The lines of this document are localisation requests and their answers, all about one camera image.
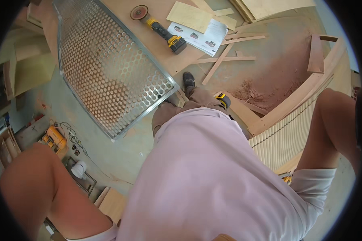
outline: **yellow tool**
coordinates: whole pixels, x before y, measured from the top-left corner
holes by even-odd
[[[53,125],[45,131],[45,135],[42,137],[41,141],[52,148],[56,154],[58,154],[67,145],[66,138],[64,138]]]
[[[219,95],[217,95],[215,97],[215,99],[218,99],[219,101],[221,101],[221,103],[225,106],[225,108],[229,108],[230,106],[230,99],[228,96],[226,96],[225,94],[221,93]]]
[[[168,42],[169,48],[173,51],[173,53],[179,54],[186,48],[185,39],[169,33],[169,31],[157,20],[150,16],[149,9],[145,5],[139,5],[133,8],[130,12],[130,17],[133,20],[139,20],[140,22],[147,24],[154,32],[164,38]]]

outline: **metal rack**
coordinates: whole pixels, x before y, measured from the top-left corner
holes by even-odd
[[[55,0],[59,69],[112,141],[179,89],[136,36],[98,0]]]

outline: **yellow power tool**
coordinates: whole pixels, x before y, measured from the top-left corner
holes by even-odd
[[[185,39],[169,33],[169,31],[157,20],[150,16],[149,9],[145,5],[139,5],[133,8],[130,12],[130,17],[133,20],[139,20],[140,22],[147,24],[154,32],[164,38],[168,42],[169,48],[173,51],[173,53],[179,54],[186,48]]]
[[[225,94],[221,93],[221,94],[215,96],[215,99],[218,99],[219,101],[221,101],[221,103],[225,106],[225,108],[227,108],[227,109],[229,108],[230,99]]]

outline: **white container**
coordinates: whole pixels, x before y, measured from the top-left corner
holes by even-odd
[[[86,171],[87,165],[84,161],[78,161],[72,168],[72,173],[80,179],[83,179],[84,172]]]

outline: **shoe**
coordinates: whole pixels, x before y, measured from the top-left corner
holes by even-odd
[[[184,80],[185,89],[189,86],[195,87],[194,77],[190,72],[184,72],[183,80]]]

